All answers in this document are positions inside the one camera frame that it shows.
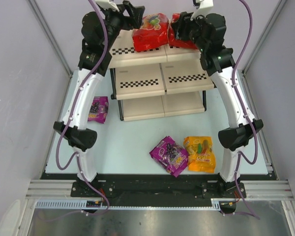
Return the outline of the red fruit candy bag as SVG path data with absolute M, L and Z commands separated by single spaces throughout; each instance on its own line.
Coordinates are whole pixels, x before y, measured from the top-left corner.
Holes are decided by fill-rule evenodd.
M 135 51 L 143 52 L 167 45 L 168 27 L 169 19 L 163 13 L 145 16 L 141 27 L 132 33 Z
M 168 43 L 172 47 L 185 48 L 197 50 L 197 46 L 188 38 L 187 34 L 181 34 L 177 36 L 172 26 L 173 23 L 177 22 L 180 17 L 180 13 L 174 13 L 168 27 Z

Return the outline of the orange candy bag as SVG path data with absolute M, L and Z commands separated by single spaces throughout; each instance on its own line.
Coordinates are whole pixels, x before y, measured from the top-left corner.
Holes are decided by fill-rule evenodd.
M 183 146 L 188 152 L 189 171 L 214 173 L 216 158 L 210 136 L 188 136 L 184 139 Z

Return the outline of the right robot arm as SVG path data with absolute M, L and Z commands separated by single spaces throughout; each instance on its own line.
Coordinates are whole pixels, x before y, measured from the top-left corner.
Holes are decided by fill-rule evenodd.
M 190 40 L 198 48 L 201 67 L 217 87 L 225 106 L 229 127 L 218 133 L 224 148 L 218 187 L 232 189 L 239 184 L 240 157 L 264 124 L 248 108 L 236 77 L 233 49 L 224 46 L 226 20 L 216 13 L 192 19 L 192 13 L 182 12 L 172 28 L 176 39 Z

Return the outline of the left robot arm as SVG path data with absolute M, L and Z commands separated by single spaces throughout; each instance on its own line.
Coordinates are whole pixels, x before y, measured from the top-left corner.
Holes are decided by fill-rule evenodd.
M 121 30 L 139 29 L 145 12 L 144 6 L 134 6 L 124 0 L 116 4 L 111 0 L 90 1 L 93 11 L 82 19 L 82 52 L 78 63 L 78 80 L 69 108 L 56 121 L 53 129 L 66 139 L 77 159 L 78 177 L 91 182 L 97 175 L 95 160 L 90 157 L 97 139 L 97 132 L 87 128 L 89 111 L 95 92 L 104 79 L 112 59 L 110 49 Z

